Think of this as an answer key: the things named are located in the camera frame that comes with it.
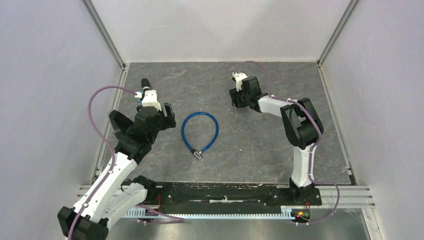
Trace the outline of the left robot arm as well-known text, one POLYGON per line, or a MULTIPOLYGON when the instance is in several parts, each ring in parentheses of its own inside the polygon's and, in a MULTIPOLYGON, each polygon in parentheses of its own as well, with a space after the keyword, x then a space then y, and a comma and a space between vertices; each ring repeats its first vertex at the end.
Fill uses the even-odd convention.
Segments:
POLYGON ((70 240, 104 240, 110 229, 138 203, 151 204, 157 198, 149 181, 133 182, 129 188, 114 196, 126 177, 151 151, 160 131, 176 127, 175 113, 166 102, 161 110, 139 105, 131 120, 117 110, 108 117, 116 147, 107 167, 90 189, 72 207, 62 207, 58 221, 62 233, 70 240))

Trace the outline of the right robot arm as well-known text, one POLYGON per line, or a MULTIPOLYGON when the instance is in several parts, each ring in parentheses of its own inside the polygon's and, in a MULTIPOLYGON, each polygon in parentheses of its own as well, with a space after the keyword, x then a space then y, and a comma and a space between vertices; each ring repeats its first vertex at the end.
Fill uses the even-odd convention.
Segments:
POLYGON ((302 204, 314 191, 313 165, 324 127, 309 98, 282 99, 261 91, 256 77, 233 73, 235 88, 229 90, 232 105, 280 117, 285 135, 293 146, 293 171, 289 179, 289 199, 302 204))

